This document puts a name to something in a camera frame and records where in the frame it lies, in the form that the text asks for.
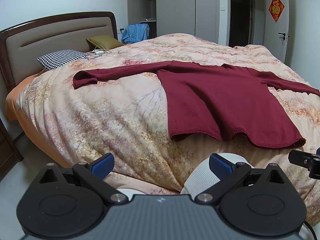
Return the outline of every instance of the houndstooth pillow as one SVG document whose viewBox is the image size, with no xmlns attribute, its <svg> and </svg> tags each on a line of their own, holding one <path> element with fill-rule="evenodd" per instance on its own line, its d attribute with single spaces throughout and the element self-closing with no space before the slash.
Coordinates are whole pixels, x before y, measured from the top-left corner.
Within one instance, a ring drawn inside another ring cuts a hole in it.
<svg viewBox="0 0 320 240">
<path fill-rule="evenodd" d="M 87 56 L 88 54 L 84 52 L 79 52 L 72 49 L 64 49 L 45 54 L 37 58 L 37 61 L 41 63 L 45 70 L 52 70 L 61 67 L 73 60 Z"/>
</svg>

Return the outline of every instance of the blue cloth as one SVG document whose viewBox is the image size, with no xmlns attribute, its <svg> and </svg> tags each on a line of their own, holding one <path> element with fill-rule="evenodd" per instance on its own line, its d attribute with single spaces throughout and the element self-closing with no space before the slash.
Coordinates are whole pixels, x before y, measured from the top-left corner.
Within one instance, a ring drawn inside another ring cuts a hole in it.
<svg viewBox="0 0 320 240">
<path fill-rule="evenodd" d="M 133 44 L 139 41 L 144 41 L 149 36 L 149 25 L 148 24 L 135 24 L 128 25 L 123 31 L 122 43 Z"/>
</svg>

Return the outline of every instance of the floral bedspread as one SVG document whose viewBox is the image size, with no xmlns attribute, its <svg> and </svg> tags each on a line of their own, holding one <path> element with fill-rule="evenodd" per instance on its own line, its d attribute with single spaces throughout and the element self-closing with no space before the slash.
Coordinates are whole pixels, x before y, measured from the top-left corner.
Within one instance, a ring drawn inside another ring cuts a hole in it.
<svg viewBox="0 0 320 240">
<path fill-rule="evenodd" d="M 193 134 L 180 142 L 170 140 L 166 95 L 155 74 L 142 73 L 77 90 L 72 87 L 72 78 L 79 70 L 165 60 L 246 66 L 308 84 L 264 46 L 230 48 L 178 33 L 122 46 L 102 57 L 79 59 L 48 71 L 27 85 L 15 103 L 70 162 L 91 162 L 111 152 L 115 172 L 173 191 L 180 191 L 193 169 L 211 153 L 239 154 L 256 168 L 278 163 L 304 199 L 309 223 L 318 223 L 320 182 L 310 179 L 306 169 L 288 162 L 289 149 L 255 148 L 244 136 L 230 142 L 205 134 Z M 320 146 L 320 98 L 269 90 L 307 139 L 301 150 L 314 153 Z"/>
</svg>

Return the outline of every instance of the pillow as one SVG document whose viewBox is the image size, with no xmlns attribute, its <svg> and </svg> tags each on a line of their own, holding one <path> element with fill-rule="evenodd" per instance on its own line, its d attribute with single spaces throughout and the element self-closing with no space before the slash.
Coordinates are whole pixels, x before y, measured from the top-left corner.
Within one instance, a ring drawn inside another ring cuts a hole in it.
<svg viewBox="0 0 320 240">
<path fill-rule="evenodd" d="M 73 60 L 87 56 L 88 54 L 84 52 L 79 52 L 72 49 L 64 49 L 45 54 L 37 58 L 37 61 L 41 63 L 45 70 L 52 70 L 61 67 Z"/>
<path fill-rule="evenodd" d="M 87 38 L 87 43 L 90 46 L 90 49 L 114 49 L 120 46 L 123 46 L 123 44 L 116 40 L 115 38 L 110 37 L 109 35 L 99 35 L 94 36 L 91 38 Z"/>
</svg>

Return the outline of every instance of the red diamond decoration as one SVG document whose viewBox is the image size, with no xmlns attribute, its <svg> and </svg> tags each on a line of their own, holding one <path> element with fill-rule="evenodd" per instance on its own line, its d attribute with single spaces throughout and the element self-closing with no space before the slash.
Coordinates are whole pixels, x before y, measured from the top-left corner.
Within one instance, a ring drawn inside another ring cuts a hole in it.
<svg viewBox="0 0 320 240">
<path fill-rule="evenodd" d="M 272 0 L 269 7 L 269 12 L 271 13 L 275 22 L 278 21 L 283 9 L 284 9 L 284 5 L 280 0 Z"/>
</svg>

